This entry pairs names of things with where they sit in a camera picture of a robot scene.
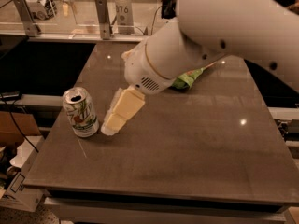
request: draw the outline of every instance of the can top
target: can top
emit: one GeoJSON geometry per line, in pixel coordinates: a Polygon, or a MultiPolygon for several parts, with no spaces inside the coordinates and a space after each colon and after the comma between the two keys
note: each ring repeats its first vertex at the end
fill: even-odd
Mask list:
{"type": "Polygon", "coordinates": [[[74,87],[67,90],[63,95],[64,102],[76,104],[86,99],[87,91],[82,87],[74,87]]]}

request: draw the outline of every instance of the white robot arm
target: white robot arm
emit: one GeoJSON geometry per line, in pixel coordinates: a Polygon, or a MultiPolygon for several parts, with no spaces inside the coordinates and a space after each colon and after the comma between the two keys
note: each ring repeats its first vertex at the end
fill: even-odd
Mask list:
{"type": "Polygon", "coordinates": [[[177,17],[132,51],[131,86],[158,93],[184,72],[235,55],[299,91],[299,18],[274,0],[179,0],[177,17]]]}

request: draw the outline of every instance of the silver can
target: silver can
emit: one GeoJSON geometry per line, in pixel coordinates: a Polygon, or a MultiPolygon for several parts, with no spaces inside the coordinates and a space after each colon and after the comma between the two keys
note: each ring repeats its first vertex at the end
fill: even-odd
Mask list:
{"type": "Polygon", "coordinates": [[[92,97],[84,88],[75,87],[63,95],[63,107],[76,136],[89,137],[99,129],[92,97]]]}

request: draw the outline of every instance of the box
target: box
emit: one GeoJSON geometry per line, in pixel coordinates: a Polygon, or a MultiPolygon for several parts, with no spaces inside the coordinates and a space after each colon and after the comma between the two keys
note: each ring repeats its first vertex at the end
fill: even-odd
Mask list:
{"type": "MultiPolygon", "coordinates": [[[[29,114],[13,113],[13,116],[25,136],[39,150],[44,141],[36,125],[35,119],[29,114]]],[[[34,212],[43,197],[41,189],[28,189],[23,185],[37,152],[24,140],[16,128],[8,112],[0,112],[0,146],[17,147],[18,155],[14,158],[15,165],[21,167],[7,189],[0,190],[0,206],[34,212]]]]}

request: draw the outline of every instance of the table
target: table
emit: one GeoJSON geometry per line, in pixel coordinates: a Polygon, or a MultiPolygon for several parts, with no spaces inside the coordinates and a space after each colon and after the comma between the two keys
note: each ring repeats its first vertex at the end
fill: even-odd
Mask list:
{"type": "MultiPolygon", "coordinates": [[[[98,43],[78,78],[101,124],[114,92],[128,86],[121,54],[135,45],[98,43]]],[[[203,213],[216,216],[211,209],[277,217],[299,204],[292,156],[244,61],[233,56],[187,92],[147,96],[114,136],[78,138],[62,110],[24,184],[46,189],[56,215],[73,221],[167,223],[166,213],[172,223],[195,223],[203,213]]]]}

